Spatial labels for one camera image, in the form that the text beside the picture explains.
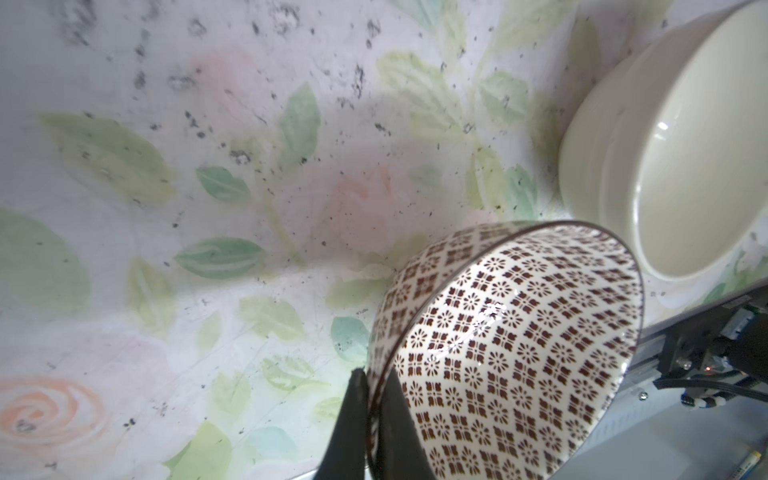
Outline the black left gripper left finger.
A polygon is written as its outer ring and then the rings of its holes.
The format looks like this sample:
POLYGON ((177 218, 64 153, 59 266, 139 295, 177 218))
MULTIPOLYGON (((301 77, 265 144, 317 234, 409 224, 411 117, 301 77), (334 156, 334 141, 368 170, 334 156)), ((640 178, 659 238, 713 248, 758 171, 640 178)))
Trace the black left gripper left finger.
POLYGON ((368 422, 368 385, 365 370, 352 371, 330 442, 315 480, 365 478, 368 422))

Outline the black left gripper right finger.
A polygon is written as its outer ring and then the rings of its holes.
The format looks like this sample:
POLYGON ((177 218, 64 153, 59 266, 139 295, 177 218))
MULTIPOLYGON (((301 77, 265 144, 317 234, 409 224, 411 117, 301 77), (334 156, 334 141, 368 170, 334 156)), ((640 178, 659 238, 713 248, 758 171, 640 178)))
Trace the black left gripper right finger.
POLYGON ((376 478, 383 480, 434 479, 396 370, 391 369, 379 407, 376 478))

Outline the dotted pattern bowl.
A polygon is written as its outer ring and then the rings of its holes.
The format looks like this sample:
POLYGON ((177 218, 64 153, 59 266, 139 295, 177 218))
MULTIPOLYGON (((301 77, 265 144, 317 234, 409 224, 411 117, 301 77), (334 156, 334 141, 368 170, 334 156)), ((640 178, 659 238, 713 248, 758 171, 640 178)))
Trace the dotted pattern bowl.
POLYGON ((605 415, 642 327, 641 272, 579 221, 472 226, 397 272, 368 351, 367 455, 396 375, 439 479, 548 479, 605 415))

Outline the cream white bowl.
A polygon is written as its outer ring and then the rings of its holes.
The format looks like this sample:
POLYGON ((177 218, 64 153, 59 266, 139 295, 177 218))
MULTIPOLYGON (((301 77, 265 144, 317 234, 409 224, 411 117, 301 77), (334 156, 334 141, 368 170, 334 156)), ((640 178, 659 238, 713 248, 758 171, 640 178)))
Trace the cream white bowl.
POLYGON ((695 277, 767 204, 767 5, 703 15, 618 64, 561 143, 570 214, 619 236, 642 270, 695 277))

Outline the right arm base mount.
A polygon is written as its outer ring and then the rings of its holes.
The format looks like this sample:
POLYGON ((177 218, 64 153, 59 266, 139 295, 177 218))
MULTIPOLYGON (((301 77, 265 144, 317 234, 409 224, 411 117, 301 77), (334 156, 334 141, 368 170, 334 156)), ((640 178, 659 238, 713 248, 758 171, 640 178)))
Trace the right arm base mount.
POLYGON ((707 304, 664 332, 653 385, 689 409, 767 402, 767 282, 707 304))

